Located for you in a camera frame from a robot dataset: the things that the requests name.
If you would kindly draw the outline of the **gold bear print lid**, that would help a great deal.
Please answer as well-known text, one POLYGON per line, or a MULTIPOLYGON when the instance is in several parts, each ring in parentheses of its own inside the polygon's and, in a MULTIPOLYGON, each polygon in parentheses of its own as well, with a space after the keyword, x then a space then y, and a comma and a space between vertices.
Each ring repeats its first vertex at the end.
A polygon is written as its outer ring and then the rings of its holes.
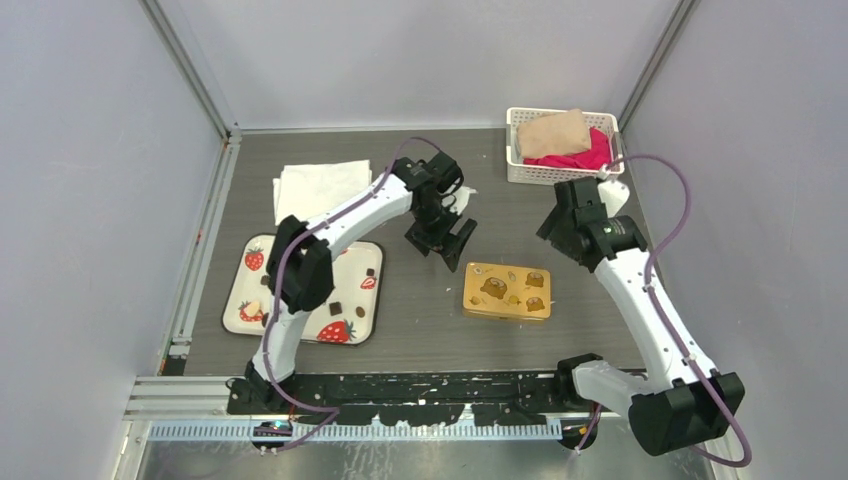
POLYGON ((550 317, 551 287, 551 274, 545 269, 469 262, 462 309, 550 317))

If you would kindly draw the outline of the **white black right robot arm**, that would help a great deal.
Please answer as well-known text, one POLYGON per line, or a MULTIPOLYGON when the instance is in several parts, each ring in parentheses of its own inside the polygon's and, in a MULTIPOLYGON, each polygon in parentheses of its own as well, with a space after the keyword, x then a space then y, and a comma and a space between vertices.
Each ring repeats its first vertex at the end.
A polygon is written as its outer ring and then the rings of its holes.
POLYGON ((722 437, 745 387, 698 346, 648 264, 651 253, 639 226, 609 206, 627 201, 626 185, 585 177, 555 184, 554 194, 538 237, 605 288, 646 368, 639 377, 593 353, 561 360, 554 377, 558 403, 577 411, 592 402, 626 418, 651 456, 722 437))

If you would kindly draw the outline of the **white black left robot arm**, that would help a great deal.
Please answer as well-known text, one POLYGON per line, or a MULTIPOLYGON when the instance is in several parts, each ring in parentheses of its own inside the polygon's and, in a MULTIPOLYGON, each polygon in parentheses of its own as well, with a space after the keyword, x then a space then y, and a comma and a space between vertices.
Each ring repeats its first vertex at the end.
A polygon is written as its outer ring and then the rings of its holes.
POLYGON ((439 151, 429 160, 399 158, 361 194, 309 220, 294 215, 278 226, 267 273, 272 293, 260 346, 247 363, 247 398, 277 413, 292 399, 287 380, 311 312, 333 292, 334 261, 362 236, 389 220, 410 214, 405 238, 423 256, 439 255, 450 271, 477 224, 461 219, 463 209, 446 199, 464 183, 459 164, 439 151))

